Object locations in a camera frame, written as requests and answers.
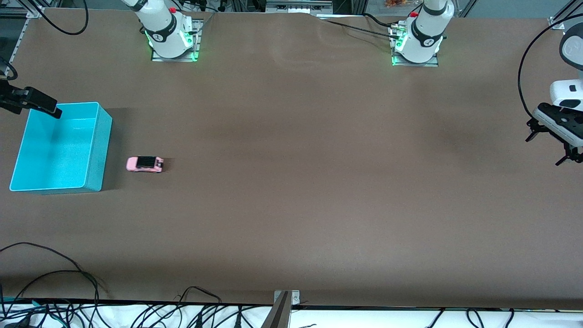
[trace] pink toy car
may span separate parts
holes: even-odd
[[[164,160],[155,156],[137,156],[128,158],[125,168],[131,172],[162,172]]]

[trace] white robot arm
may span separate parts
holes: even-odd
[[[559,46],[561,58],[579,72],[579,79],[555,81],[550,86],[552,104],[541,103],[532,113],[527,125],[532,140],[539,132],[548,132],[563,143],[565,156],[556,165],[566,160],[583,162],[583,23],[571,27]]]
[[[445,27],[454,17],[454,4],[451,0],[425,0],[416,17],[408,17],[404,22],[405,32],[395,51],[413,63],[429,61],[443,40]]]
[[[170,12],[164,0],[121,0],[138,16],[146,29],[150,46],[159,56],[175,58],[194,46],[192,18]]]

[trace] brown table surface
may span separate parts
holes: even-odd
[[[102,192],[35,196],[8,190],[27,115],[0,111],[1,244],[64,252],[111,299],[200,285],[227,302],[299,289],[308,304],[580,308],[583,166],[555,167],[563,147],[549,135],[524,142],[516,88],[545,26],[454,19],[440,67],[420,69],[392,67],[382,37],[302,14],[215,15],[186,64],[150,62],[132,12],[91,11],[75,37],[34,20],[15,84],[98,101],[114,124]],[[560,37],[527,59],[533,108],[577,76]],[[166,172],[127,172],[135,155],[169,159]],[[0,255],[8,295],[60,268],[30,247]],[[92,297],[79,277],[26,295]]]

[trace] wire bundle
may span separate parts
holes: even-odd
[[[110,324],[108,324],[103,319],[101,313],[99,312],[99,307],[102,307],[102,306],[121,306],[123,304],[112,305],[112,304],[100,303],[100,299],[99,299],[100,286],[93,275],[91,275],[89,272],[87,272],[83,268],[81,268],[81,266],[76,261],[74,261],[72,258],[70,258],[70,257],[50,248],[50,247],[38,245],[35,243],[29,243],[29,242],[14,243],[12,245],[9,245],[7,247],[0,249],[0,254],[2,252],[12,248],[12,247],[19,246],[19,245],[29,245],[29,246],[41,248],[44,250],[48,250],[51,253],[57,254],[60,257],[62,257],[63,259],[65,259],[65,260],[69,261],[71,264],[73,264],[73,266],[75,267],[75,270],[56,270],[56,271],[51,271],[49,273],[42,274],[42,275],[36,277],[35,279],[33,279],[32,281],[30,281],[28,284],[26,284],[26,286],[24,286],[24,288],[22,288],[20,290],[20,292],[18,292],[18,294],[13,298],[12,301],[5,301],[5,298],[3,295],[3,290],[2,290],[2,284],[0,284],[0,310],[1,310],[0,323],[5,322],[7,320],[19,320],[20,319],[20,323],[22,324],[22,326],[26,327],[29,325],[29,322],[30,322],[30,319],[32,316],[42,315],[42,318],[41,318],[39,324],[36,325],[37,328],[42,328],[46,318],[48,318],[48,317],[60,322],[60,324],[62,324],[63,328],[72,328],[72,327],[79,327],[79,326],[81,328],[94,328],[94,320],[96,318],[98,318],[103,323],[103,325],[105,325],[107,328],[113,328]],[[74,305],[73,303],[71,303],[71,301],[69,301],[67,299],[50,299],[50,300],[37,300],[37,301],[32,300],[32,303],[34,305],[32,308],[20,309],[20,310],[14,308],[14,306],[17,304],[18,305],[27,304],[26,302],[31,301],[29,299],[22,298],[22,295],[33,284],[37,283],[38,281],[42,280],[45,277],[48,277],[50,275],[56,275],[56,274],[80,274],[80,275],[82,275],[93,287],[93,290],[94,290],[93,304]],[[208,290],[206,290],[202,287],[199,287],[199,286],[190,286],[190,287],[186,288],[181,295],[178,295],[178,296],[180,296],[180,298],[177,302],[168,302],[168,303],[163,303],[161,305],[147,305],[145,303],[141,303],[141,304],[147,305],[147,308],[145,310],[143,310],[135,318],[135,320],[132,322],[132,324],[130,325],[129,328],[145,328],[145,327],[154,328],[154,327],[156,327],[157,324],[160,324],[160,325],[166,327],[166,324],[164,323],[164,319],[168,319],[168,318],[172,317],[172,315],[174,315],[177,312],[180,315],[180,324],[178,325],[178,327],[181,327],[182,321],[183,321],[182,309],[186,306],[191,306],[191,304],[185,303],[185,300],[188,296],[188,293],[193,289],[215,298],[217,300],[217,303],[214,305],[204,306],[188,322],[188,324],[186,325],[185,328],[202,328],[202,326],[205,323],[207,323],[208,321],[210,321],[211,328],[217,328],[222,323],[224,323],[229,318],[231,318],[235,315],[240,315],[243,318],[243,320],[249,325],[249,327],[253,328],[253,326],[249,323],[249,321],[243,316],[243,312],[250,310],[250,309],[254,309],[254,308],[263,306],[263,305],[256,305],[256,306],[249,306],[246,308],[240,307],[238,311],[234,312],[230,316],[228,316],[225,319],[223,319],[222,321],[220,321],[217,325],[215,325],[216,314],[225,310],[226,308],[228,308],[228,306],[222,305],[223,300],[219,296],[213,294],[212,292],[209,292]],[[168,307],[170,308],[170,311],[168,311],[164,314],[159,313],[161,310],[166,310]],[[146,322],[150,318],[152,318],[152,316],[154,316],[154,315],[156,315],[159,318],[154,323],[148,324],[146,326]]]

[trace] cyan plastic bin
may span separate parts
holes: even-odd
[[[10,190],[34,194],[101,190],[111,116],[96,102],[58,104],[56,120],[29,112]]]

